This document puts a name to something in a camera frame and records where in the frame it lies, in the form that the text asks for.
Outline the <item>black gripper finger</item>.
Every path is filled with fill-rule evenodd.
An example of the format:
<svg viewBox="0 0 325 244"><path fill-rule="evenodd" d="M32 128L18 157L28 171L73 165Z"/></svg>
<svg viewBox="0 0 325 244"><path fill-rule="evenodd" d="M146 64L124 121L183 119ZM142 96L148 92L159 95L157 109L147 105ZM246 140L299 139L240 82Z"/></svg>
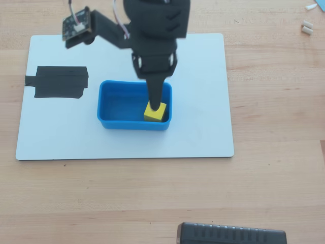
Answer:
<svg viewBox="0 0 325 244"><path fill-rule="evenodd" d="M164 78L158 76L154 76L146 80L150 107L154 111L157 111L160 107L164 80Z"/></svg>

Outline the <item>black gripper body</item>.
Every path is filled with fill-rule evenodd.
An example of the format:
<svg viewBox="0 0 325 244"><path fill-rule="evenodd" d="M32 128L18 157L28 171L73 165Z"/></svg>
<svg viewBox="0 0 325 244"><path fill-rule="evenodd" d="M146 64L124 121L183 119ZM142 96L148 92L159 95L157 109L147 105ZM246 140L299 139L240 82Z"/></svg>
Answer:
<svg viewBox="0 0 325 244"><path fill-rule="evenodd" d="M176 39L131 37L134 69L137 77L148 79L173 75L177 66Z"/></svg>

